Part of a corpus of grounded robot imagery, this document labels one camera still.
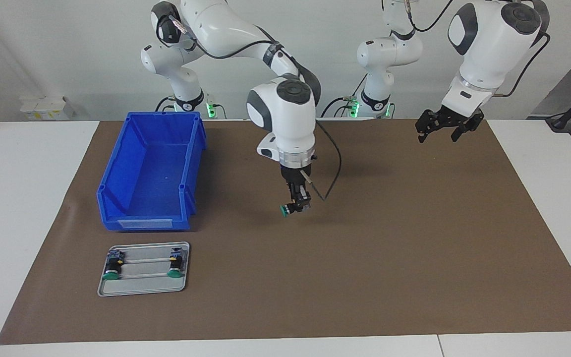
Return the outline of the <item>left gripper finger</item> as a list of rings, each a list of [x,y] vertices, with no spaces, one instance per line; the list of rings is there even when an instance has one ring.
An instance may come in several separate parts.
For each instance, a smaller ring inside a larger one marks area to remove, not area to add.
[[[417,122],[415,122],[415,129],[418,133],[418,140],[423,143],[430,133],[438,131],[442,128],[439,118],[440,113],[432,110],[425,110]]]
[[[476,131],[476,129],[478,129],[479,124],[481,124],[483,119],[484,119],[483,112],[475,112],[469,118],[458,119],[457,128],[454,129],[452,133],[452,141],[457,142],[463,134],[467,132]]]

